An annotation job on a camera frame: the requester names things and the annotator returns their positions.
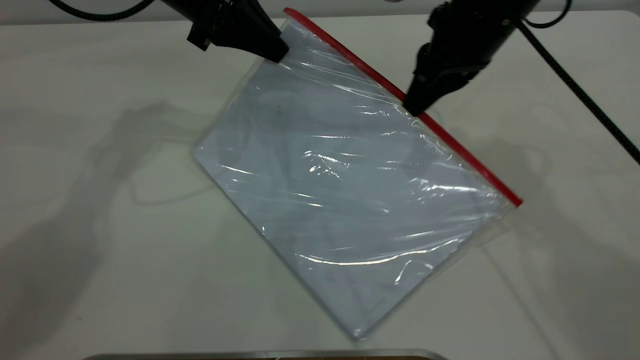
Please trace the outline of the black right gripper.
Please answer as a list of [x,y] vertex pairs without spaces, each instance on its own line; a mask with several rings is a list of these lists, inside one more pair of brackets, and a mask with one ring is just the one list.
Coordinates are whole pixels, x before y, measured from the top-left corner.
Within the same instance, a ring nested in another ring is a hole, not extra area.
[[432,36],[418,51],[404,109],[417,117],[443,96],[468,85],[514,32],[515,21],[537,4],[537,0],[447,0],[435,7],[427,19]]

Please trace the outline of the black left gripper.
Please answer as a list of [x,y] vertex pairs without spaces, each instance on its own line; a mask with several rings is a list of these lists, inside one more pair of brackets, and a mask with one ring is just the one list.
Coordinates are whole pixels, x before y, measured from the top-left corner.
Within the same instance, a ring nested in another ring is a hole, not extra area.
[[202,51],[213,45],[279,63],[290,48],[258,0],[163,0],[191,22],[187,41]]

